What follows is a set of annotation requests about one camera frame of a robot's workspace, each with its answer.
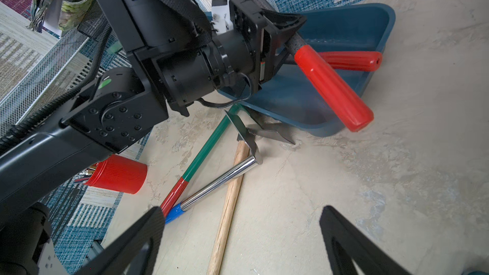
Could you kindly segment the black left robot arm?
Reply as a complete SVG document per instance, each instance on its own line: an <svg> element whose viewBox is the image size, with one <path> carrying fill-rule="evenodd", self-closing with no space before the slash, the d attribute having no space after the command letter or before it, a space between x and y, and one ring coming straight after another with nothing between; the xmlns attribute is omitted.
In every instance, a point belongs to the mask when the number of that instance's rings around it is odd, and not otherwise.
<svg viewBox="0 0 489 275"><path fill-rule="evenodd" d="M193 0L97 0L107 20L94 64L115 33L129 66L76 87L1 138L1 273L38 274L50 241L41 199L79 172L123 152L195 102L226 90L235 102L270 81L306 18L266 0L222 0L231 28L219 33Z"/></svg>

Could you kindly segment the grey hoe red grip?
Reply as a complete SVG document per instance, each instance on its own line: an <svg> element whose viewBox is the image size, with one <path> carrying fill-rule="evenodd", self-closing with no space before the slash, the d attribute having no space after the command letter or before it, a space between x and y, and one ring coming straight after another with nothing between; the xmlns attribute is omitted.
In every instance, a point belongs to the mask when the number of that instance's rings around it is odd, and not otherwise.
<svg viewBox="0 0 489 275"><path fill-rule="evenodd" d="M276 11L267 0L252 1L262 9ZM357 132L374 120L373 111L299 34L286 42L286 49L347 129Z"/></svg>
<svg viewBox="0 0 489 275"><path fill-rule="evenodd" d="M380 52L321 52L321 58L334 70L374 72L379 69L383 61Z"/></svg>

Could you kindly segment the teal plastic storage box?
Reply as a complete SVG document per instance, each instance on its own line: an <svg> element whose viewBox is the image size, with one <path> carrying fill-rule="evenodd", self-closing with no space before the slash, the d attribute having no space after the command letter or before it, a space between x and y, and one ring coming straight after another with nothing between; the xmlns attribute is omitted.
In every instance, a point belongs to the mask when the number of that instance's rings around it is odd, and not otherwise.
<svg viewBox="0 0 489 275"><path fill-rule="evenodd" d="M361 100L396 21L393 8L371 3L304 12L306 45L242 105L316 137L373 120Z"/></svg>

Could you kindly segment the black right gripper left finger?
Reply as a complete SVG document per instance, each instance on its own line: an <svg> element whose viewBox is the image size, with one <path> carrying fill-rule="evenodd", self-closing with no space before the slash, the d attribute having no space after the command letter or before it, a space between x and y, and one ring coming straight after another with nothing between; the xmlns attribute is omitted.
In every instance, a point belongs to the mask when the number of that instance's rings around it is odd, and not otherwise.
<svg viewBox="0 0 489 275"><path fill-rule="evenodd" d="M165 226L160 207L148 210L138 221L77 274L152 274Z"/></svg>

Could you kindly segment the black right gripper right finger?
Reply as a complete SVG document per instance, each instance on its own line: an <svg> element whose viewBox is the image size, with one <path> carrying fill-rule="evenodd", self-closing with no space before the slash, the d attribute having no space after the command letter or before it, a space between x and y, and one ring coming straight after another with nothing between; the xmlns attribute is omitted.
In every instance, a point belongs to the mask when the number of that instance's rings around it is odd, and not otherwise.
<svg viewBox="0 0 489 275"><path fill-rule="evenodd" d="M329 263L333 274L408 274L402 266L370 241L332 206L320 217Z"/></svg>

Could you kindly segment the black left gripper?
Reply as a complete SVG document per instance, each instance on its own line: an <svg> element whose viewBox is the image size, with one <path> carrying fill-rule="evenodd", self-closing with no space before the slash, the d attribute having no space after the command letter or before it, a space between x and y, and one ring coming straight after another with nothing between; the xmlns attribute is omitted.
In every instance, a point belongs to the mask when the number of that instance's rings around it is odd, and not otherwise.
<svg viewBox="0 0 489 275"><path fill-rule="evenodd" d="M184 116L214 90L227 89L237 101L257 93L277 74L289 55L286 43L306 22L304 15L264 10L251 0L230 0L228 7L232 30L158 60L168 104Z"/></svg>

